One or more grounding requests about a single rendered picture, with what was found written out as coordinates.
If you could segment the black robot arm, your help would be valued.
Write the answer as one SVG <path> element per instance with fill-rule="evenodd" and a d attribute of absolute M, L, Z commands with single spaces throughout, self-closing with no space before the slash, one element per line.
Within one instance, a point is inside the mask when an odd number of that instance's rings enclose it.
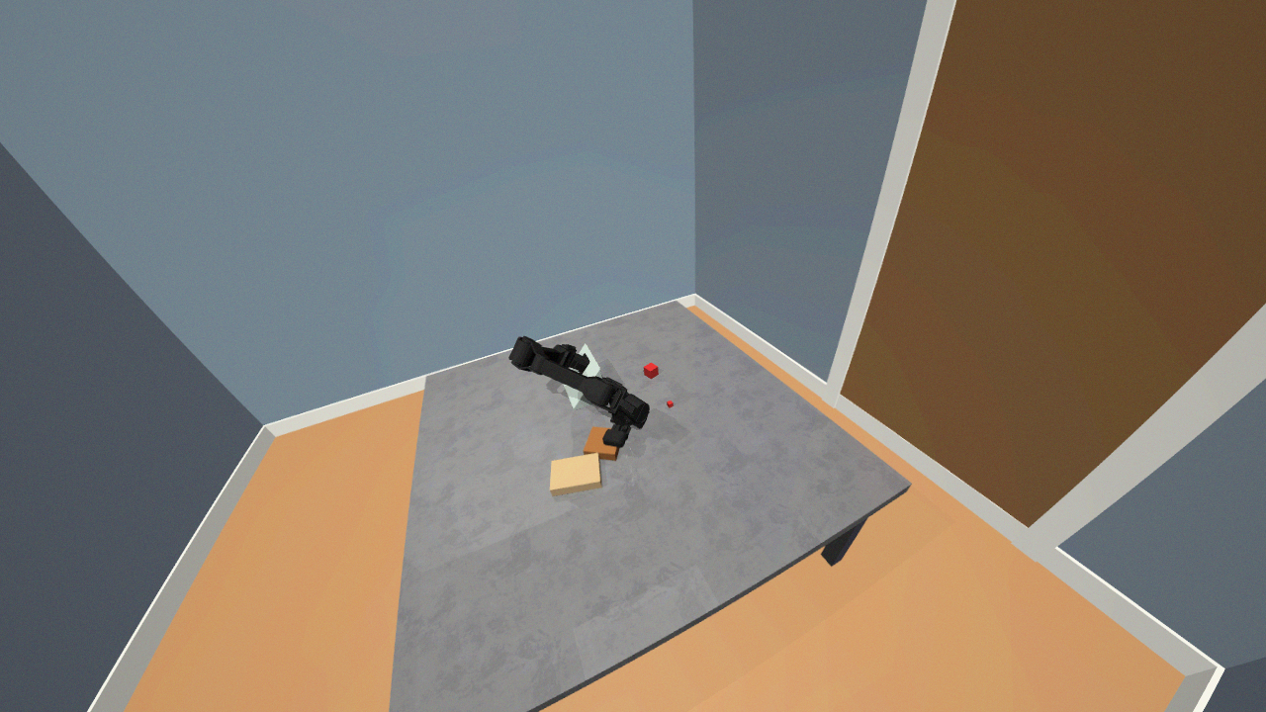
<path fill-rule="evenodd" d="M 627 388 L 620 383 L 614 383 L 610 378 L 584 378 L 587 369 L 587 353 L 576 353 L 573 345 L 556 345 L 553 348 L 542 347 L 541 343 L 529 337 L 518 337 L 511 353 L 511 365 L 523 371 L 534 371 L 544 378 L 551 378 L 555 383 L 568 385 L 576 391 L 582 391 L 589 402 L 605 410 L 624 410 L 624 422 L 642 428 L 649 414 L 649 404 L 639 400 L 634 394 L 627 393 Z M 532 367 L 530 367 L 532 366 Z M 573 367 L 579 371 L 573 371 Z M 606 408 L 609 402 L 610 408 Z"/>

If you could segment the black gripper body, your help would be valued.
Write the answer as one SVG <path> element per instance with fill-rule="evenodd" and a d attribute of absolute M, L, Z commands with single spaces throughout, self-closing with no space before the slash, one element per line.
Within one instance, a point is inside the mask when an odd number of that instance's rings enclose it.
<path fill-rule="evenodd" d="M 615 414 L 613 413 L 613 410 L 608 410 L 606 413 L 613 414 L 610 422 L 615 424 L 613 424 L 613 429 L 606 429 L 603 438 L 604 445 L 622 448 L 627 441 L 625 433 L 628 431 L 628 424 L 629 424 L 629 422 L 624 422 L 624 416 L 627 414 L 624 413 L 624 410 L 617 410 Z"/>

